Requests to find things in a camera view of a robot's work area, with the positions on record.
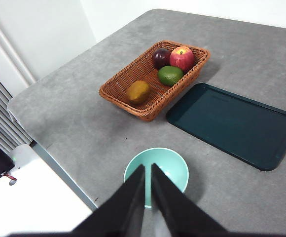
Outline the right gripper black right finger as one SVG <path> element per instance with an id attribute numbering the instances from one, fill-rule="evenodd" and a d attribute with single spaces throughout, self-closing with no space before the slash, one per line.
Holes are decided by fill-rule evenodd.
<path id="1" fill-rule="evenodd" d="M 151 165 L 151 197 L 173 237 L 226 237 L 230 233 Z"/>

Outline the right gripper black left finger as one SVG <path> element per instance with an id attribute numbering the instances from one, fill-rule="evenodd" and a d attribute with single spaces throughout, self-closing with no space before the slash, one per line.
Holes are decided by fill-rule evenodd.
<path id="1" fill-rule="evenodd" d="M 73 231 L 74 237 L 139 237 L 145 203 L 145 167 L 139 165 L 119 189 Z"/>

